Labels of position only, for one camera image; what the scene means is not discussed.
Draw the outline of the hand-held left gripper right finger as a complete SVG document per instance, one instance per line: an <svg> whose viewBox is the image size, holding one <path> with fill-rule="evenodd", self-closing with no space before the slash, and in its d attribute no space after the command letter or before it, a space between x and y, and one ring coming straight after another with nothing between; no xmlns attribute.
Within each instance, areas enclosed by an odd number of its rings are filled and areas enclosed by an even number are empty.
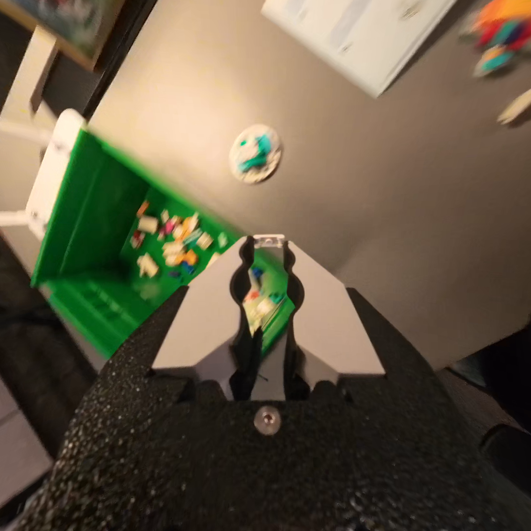
<svg viewBox="0 0 531 531"><path fill-rule="evenodd" d="M320 382L385 376L347 287L292 241L283 244L283 264L294 305L283 361L285 399L307 400Z"/></svg>

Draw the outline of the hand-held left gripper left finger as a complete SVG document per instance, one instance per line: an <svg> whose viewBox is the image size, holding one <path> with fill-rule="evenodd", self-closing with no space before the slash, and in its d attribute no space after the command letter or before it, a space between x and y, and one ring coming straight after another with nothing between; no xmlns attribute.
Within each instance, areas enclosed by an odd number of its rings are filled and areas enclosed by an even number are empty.
<svg viewBox="0 0 531 531"><path fill-rule="evenodd" d="M249 400L262 357L263 331L251 332L244 299L255 240L240 238L186 287L152 363L156 374L217 382L228 400Z"/></svg>

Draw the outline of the pile of lego pieces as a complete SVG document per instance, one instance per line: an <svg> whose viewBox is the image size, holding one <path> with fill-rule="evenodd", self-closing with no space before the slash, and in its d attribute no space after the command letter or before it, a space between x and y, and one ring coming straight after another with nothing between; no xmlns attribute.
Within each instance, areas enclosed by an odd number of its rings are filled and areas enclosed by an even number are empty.
<svg viewBox="0 0 531 531"><path fill-rule="evenodd" d="M234 239L215 229L198 211L165 200L144 199L137 209L124 259L132 261L140 279L138 288L145 301L161 297L163 283L189 283L225 253ZM283 288L275 287L275 272L256 254L249 268L250 289L244 309L251 334L272 327L286 301Z"/></svg>

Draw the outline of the green plastic bin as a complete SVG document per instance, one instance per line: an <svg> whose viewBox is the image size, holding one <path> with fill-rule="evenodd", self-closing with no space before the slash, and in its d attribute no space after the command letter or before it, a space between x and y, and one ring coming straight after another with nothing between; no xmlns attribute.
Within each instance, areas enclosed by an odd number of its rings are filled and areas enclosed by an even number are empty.
<svg viewBox="0 0 531 531"><path fill-rule="evenodd" d="M198 211L215 229L224 230L234 245L240 238L229 225L180 196L132 159L87 131L77 137L32 275L32 286L50 290L56 313L75 327L109 360L170 298L174 303L187 285L169 279L162 296L140 296L136 266L123 258L136 212L144 199L182 205ZM272 266L275 287L285 302L272 327L263 332L262 354L284 332L294 305L287 295L287 273L265 249L255 255Z"/></svg>

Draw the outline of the small beige lego piece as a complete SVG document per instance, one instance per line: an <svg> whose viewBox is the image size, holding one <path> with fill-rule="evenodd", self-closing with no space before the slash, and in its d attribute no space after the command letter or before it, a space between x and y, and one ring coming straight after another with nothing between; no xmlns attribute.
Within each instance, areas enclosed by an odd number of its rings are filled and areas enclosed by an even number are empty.
<svg viewBox="0 0 531 531"><path fill-rule="evenodd" d="M516 97L501 114L497 117L496 122L500 125L509 125L521 118L530 110L530 89Z"/></svg>

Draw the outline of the open lego instruction booklet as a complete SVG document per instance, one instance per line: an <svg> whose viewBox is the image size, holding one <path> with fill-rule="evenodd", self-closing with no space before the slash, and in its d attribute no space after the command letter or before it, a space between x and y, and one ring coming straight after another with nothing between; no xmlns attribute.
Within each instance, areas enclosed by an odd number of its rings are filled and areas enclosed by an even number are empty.
<svg viewBox="0 0 531 531"><path fill-rule="evenodd" d="M379 97L455 1L265 1L261 14Z"/></svg>

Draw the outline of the yellow lego set box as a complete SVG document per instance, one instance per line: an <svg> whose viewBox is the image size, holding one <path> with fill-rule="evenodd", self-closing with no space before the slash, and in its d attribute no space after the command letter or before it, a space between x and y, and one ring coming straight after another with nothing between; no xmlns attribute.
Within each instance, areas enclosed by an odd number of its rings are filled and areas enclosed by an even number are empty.
<svg viewBox="0 0 531 531"><path fill-rule="evenodd" d="M1 1L1 13L29 30L42 28L58 48L93 71L125 1Z"/></svg>

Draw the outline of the colourful lego build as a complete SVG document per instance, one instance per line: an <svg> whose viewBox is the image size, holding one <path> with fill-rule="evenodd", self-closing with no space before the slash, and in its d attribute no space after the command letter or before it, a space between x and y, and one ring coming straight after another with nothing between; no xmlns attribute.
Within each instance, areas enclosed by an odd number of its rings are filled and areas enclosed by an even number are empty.
<svg viewBox="0 0 531 531"><path fill-rule="evenodd" d="M489 1L463 19L459 37L481 53L475 78L507 70L518 56L530 54L530 1Z"/></svg>

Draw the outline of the round white disc teal pieces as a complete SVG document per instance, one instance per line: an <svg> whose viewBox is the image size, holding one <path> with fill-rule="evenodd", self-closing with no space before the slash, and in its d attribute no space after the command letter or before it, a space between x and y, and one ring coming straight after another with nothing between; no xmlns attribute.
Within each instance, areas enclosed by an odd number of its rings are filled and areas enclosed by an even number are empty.
<svg viewBox="0 0 531 531"><path fill-rule="evenodd" d="M265 124L244 129L229 150L231 174L246 185L271 178L280 166L283 144L277 131Z"/></svg>

